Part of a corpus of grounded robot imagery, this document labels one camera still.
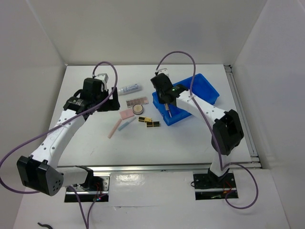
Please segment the round powder jar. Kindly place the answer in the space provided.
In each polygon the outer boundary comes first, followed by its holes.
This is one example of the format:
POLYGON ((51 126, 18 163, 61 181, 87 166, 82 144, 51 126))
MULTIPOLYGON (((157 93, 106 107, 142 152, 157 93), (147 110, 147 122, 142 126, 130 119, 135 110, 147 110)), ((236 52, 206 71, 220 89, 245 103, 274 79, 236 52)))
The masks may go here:
POLYGON ((132 107, 132 111, 135 115, 141 115, 144 112, 144 108, 141 104, 135 104, 132 107))

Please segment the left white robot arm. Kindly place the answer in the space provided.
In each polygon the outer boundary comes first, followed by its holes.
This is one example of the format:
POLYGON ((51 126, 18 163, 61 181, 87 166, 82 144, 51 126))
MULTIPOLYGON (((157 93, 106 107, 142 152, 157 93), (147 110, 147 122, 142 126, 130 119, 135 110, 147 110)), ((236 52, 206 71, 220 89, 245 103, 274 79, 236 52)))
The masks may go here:
POLYGON ((66 101, 54 131, 48 133, 28 157, 18 159, 17 169, 24 186, 54 196, 62 187, 78 185, 83 190, 89 190, 101 182, 88 167, 58 169, 58 163, 65 148, 90 115, 96 111, 119 110, 117 88, 109 90, 107 82, 108 75, 105 73, 86 78, 83 88, 66 101))

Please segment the light blue makeup pencil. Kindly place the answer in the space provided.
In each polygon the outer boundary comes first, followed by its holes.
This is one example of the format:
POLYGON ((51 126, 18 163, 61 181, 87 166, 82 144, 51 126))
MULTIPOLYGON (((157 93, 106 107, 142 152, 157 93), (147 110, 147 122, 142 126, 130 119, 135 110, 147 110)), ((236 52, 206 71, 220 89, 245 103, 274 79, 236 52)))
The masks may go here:
POLYGON ((126 121, 124 124, 118 127, 118 131, 123 130, 126 126, 128 126, 131 122, 133 122, 136 119, 136 117, 131 118, 129 121, 126 121))

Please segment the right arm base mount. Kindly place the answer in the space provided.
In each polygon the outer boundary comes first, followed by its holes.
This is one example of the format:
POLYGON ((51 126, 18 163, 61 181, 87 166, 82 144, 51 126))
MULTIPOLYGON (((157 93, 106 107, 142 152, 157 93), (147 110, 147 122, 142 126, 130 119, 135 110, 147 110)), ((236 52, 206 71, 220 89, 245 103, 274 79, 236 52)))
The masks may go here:
POLYGON ((208 177, 208 174, 193 174, 193 181, 190 185, 194 188, 195 200, 212 200, 238 198, 235 177, 229 173, 218 183, 214 183, 208 177))

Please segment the black gold lipstick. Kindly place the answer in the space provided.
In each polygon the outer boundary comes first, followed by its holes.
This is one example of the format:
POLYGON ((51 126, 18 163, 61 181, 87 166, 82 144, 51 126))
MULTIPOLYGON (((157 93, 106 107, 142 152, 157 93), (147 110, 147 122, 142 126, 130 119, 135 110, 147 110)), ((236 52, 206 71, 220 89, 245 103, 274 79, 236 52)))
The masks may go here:
POLYGON ((139 116, 138 117, 138 121, 139 122, 147 123, 147 122, 152 122, 153 120, 151 118, 149 118, 149 117, 139 116))
POLYGON ((159 121, 154 121, 154 122, 147 122, 146 127, 159 127, 160 122, 159 121))

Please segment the pink long tube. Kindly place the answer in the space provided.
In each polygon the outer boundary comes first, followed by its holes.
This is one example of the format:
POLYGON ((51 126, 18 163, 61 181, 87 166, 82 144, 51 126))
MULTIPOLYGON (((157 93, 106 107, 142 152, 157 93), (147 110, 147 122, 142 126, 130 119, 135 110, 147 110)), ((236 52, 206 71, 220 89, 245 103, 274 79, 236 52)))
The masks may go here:
POLYGON ((111 137, 113 136, 113 134, 115 133, 115 131, 117 130, 117 128, 119 127, 119 125, 121 124, 122 119, 119 119, 116 124, 114 125, 114 127, 112 128, 112 130, 110 131, 110 133, 108 134, 108 138, 111 139, 111 137))

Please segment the white lotion bottle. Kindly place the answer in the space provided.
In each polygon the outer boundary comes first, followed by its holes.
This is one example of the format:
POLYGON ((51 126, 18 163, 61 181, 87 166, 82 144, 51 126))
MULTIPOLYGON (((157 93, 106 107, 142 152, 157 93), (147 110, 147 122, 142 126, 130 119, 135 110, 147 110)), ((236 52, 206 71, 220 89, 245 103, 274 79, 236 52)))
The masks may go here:
POLYGON ((122 95, 132 94, 132 93, 135 93, 135 92, 138 92, 141 90, 142 90, 142 85, 140 83, 134 83, 134 84, 120 87, 118 89, 118 95, 122 96, 122 95))

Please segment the pink square compact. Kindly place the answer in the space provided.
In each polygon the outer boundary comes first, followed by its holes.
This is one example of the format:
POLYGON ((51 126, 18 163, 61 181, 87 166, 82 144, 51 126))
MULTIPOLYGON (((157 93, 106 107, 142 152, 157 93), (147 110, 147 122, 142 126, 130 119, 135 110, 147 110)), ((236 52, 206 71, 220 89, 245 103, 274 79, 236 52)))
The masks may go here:
POLYGON ((131 118, 134 116, 133 110, 131 108, 123 110, 120 112, 120 116, 122 120, 131 118))

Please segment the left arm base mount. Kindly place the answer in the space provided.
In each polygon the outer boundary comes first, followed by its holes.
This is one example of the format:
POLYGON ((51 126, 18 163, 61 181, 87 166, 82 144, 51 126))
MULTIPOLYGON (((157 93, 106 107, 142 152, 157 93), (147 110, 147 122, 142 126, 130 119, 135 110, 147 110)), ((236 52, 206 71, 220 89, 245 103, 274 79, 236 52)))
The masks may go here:
POLYGON ((108 202, 109 201, 109 187, 110 174, 93 173, 93 180, 89 185, 85 185, 86 176, 67 174, 64 175, 65 203, 76 203, 77 196, 69 186, 72 186, 82 203, 108 202))

